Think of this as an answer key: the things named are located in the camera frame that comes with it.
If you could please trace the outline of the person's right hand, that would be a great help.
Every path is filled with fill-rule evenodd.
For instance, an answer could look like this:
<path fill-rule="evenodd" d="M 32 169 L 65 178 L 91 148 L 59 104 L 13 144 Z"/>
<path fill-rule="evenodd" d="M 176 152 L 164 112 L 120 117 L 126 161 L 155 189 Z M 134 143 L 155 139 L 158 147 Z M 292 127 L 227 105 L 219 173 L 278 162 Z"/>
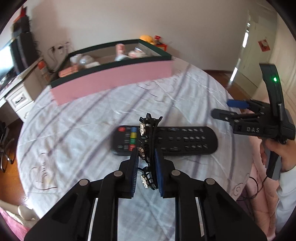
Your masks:
<path fill-rule="evenodd" d="M 296 146 L 295 141 L 287 140 L 286 144 L 282 145 L 272 139 L 263 140 L 260 144 L 260 156 L 262 164 L 266 164 L 268 161 L 267 151 L 273 151 L 281 156 L 282 172 L 287 172 L 293 169 L 296 165 Z"/>

